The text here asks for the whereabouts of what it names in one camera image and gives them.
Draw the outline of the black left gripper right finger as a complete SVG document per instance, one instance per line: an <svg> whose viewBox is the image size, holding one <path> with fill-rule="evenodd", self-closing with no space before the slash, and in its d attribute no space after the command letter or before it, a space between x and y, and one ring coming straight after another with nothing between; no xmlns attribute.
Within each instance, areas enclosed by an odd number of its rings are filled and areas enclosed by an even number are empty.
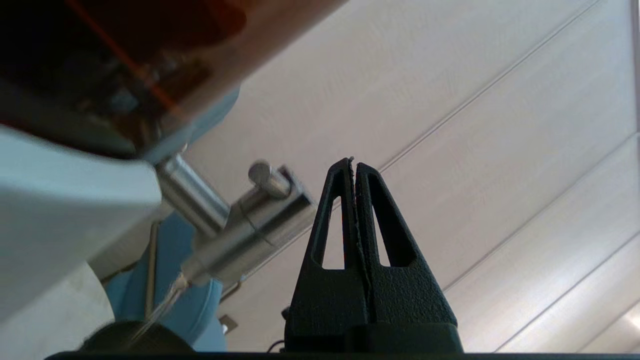
<svg viewBox="0 0 640 360"><path fill-rule="evenodd" d="M381 174L359 163L355 189L367 312L355 351L461 353L457 318Z"/></svg>

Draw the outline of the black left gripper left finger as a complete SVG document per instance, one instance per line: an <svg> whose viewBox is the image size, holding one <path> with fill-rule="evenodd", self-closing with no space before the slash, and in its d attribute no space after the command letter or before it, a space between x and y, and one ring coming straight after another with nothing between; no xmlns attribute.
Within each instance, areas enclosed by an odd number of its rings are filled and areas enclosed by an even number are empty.
<svg viewBox="0 0 640 360"><path fill-rule="evenodd" d="M342 352L346 333L368 321L352 161L343 158L327 171L285 321L287 352ZM323 260L336 199L342 214L343 268L326 269Z"/></svg>

